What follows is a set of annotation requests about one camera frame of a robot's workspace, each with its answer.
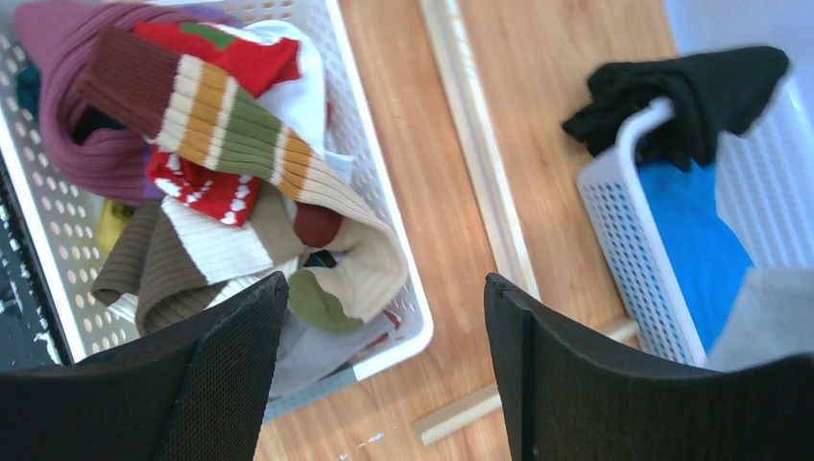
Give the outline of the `red patterned sock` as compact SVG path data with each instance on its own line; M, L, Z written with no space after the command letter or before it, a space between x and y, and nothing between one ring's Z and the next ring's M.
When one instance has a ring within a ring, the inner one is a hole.
M274 85L300 78L295 39L273 36L257 43L215 23L140 22L134 32L222 68L255 98ZM260 179L206 169L154 143L149 150L146 176L159 191L223 224L244 226L258 198Z

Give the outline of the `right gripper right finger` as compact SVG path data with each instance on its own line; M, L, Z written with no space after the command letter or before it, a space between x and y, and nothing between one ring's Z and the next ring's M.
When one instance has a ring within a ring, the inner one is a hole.
M630 348L491 273L491 361L515 460L809 460L813 357L718 373Z

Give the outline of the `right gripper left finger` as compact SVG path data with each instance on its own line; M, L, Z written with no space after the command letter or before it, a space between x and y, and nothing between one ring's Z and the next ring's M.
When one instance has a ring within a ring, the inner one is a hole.
M67 366L1 375L5 460L250 460L288 284L223 303Z

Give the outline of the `purple striped sock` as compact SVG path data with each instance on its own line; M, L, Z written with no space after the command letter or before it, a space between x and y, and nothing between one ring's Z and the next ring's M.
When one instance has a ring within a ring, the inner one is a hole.
M46 155L72 183L129 206L164 195L146 178L146 143L130 130L105 126L89 129L78 141L75 132L91 106L73 84L104 26L131 31L142 21L240 24L214 7L81 1L25 3L12 17L16 36L40 75L38 123Z

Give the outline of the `brown argyle sock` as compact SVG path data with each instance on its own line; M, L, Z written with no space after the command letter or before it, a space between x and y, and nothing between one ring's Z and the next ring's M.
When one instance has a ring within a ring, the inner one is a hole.
M325 331L355 330L407 280L392 229L226 71L106 27L76 88L142 138L206 169L258 178L260 189L271 185L289 201L305 252L284 276L289 309L303 321Z

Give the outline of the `white sock striped cuff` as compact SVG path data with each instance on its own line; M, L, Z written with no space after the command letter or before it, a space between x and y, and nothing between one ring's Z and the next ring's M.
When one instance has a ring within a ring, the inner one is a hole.
M296 65L299 76L275 84L258 97L260 105L285 122L304 139L345 182L351 180L352 159L325 148L327 97L323 59L317 46L295 25L280 20L264 20L244 28L247 37L259 44L290 38L299 44Z

